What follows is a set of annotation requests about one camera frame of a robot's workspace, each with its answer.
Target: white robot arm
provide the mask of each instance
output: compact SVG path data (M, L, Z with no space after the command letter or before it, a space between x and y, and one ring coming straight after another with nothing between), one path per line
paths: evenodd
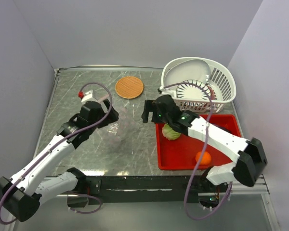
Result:
M100 124L85 129L75 136L71 135L77 130L95 124L106 115L105 111L109 110L110 102L106 98L101 103L99 101L93 97L93 91L84 94L80 112L60 127L40 154L9 179L0 178L0 203L7 191L13 187L3 201L3 206L19 221L26 221L33 216L41 204L61 193L83 190L86 176L76 168L70 168L51 180L44 182L43 180L64 157L77 149L97 128L105 127L118 120L118 113L111 108L106 119Z
M198 114L188 110L180 111L168 94L155 101L146 100L144 107L143 122L148 122L148 113L153 112L152 122L168 124L173 130L201 141L205 141L206 126L209 126L208 145L232 160L229 164L206 169L203 177L212 185L237 180L252 187L267 164L263 146L258 139L249 141L213 124L207 125L206 120Z

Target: orange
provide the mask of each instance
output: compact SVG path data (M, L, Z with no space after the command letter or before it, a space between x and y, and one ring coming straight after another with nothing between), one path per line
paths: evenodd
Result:
M200 156L201 156L201 152L198 152L196 154L196 157L195 157L197 162L200 159ZM211 163L211 160L212 160L212 158L211 158L210 153L204 152L204 155L203 155L203 158L202 158L202 160L200 162L200 165L209 165Z

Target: round coaster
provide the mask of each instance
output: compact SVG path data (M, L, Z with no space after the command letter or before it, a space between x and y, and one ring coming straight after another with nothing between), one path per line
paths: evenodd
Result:
M116 83L116 92L124 99L134 99L144 91L144 84L139 78L126 76Z

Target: red plastic tray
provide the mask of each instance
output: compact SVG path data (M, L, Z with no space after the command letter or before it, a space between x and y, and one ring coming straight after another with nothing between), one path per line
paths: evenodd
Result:
M241 137L234 115L212 115L210 123L226 128L235 136ZM158 149L158 167L161 170L192 170L196 165L195 156L203 147L203 142L181 134L181 136L169 141L162 134L164 124L156 124L156 139ZM199 169L207 169L210 166L220 166L230 163L231 160L208 145L212 161L210 165L200 165Z

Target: marble table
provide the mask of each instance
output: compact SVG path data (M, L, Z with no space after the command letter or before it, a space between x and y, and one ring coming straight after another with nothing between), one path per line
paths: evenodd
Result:
M154 123L143 123L141 114L146 99L156 99L159 94L161 69L150 68L71 68L58 71L53 95L37 147L39 153L56 134L60 126L79 112L79 89L87 82L100 82L109 88L119 121L97 129L75 152L65 157L49 176L57 176L76 167L88 176L160 176L190 175L191 171L164 171L158 168L156 132ZM144 83L142 95L133 100L119 97L116 82L125 76L136 76ZM98 97L105 95L99 86L94 89ZM225 105L222 114L234 114L232 103Z

